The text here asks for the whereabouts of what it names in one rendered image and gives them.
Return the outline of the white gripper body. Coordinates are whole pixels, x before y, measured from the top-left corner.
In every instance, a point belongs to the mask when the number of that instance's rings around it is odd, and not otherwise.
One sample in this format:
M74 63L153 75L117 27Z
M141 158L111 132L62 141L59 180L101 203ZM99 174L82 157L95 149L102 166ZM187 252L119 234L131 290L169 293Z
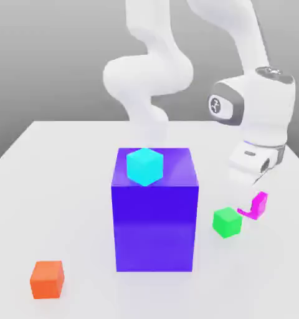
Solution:
M229 168L229 179L235 191L244 198L254 198L258 193L265 191L263 176L242 171L237 168Z

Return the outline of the small green cube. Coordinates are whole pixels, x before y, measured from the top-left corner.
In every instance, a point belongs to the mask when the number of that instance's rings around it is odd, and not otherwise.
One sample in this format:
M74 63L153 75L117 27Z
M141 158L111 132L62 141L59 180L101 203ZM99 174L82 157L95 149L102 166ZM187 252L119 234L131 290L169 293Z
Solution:
M232 237L241 232L242 216L231 207L216 210L212 227L222 238Z

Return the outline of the small cyan cube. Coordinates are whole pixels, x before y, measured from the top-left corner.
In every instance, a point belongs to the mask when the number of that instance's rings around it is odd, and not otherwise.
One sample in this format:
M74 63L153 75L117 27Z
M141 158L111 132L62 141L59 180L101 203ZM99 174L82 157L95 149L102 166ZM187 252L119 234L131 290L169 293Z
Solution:
M149 148L141 148L126 156L127 177L149 186L163 177L164 156Z

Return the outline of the small orange cube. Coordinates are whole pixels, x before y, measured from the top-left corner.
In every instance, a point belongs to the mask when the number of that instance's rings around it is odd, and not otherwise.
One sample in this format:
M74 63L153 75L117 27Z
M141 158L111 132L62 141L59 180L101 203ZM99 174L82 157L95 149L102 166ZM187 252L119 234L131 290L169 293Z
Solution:
M37 261L30 278L34 299L60 298L65 275L60 260Z

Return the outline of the large blue box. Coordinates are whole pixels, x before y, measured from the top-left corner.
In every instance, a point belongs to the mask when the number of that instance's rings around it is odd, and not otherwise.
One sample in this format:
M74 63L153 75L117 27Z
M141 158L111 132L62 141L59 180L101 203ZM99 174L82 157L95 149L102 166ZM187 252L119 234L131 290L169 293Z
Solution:
M199 182L187 148L158 148L163 177L141 186L126 174L133 148L119 148L112 178L116 269L119 272L190 272Z

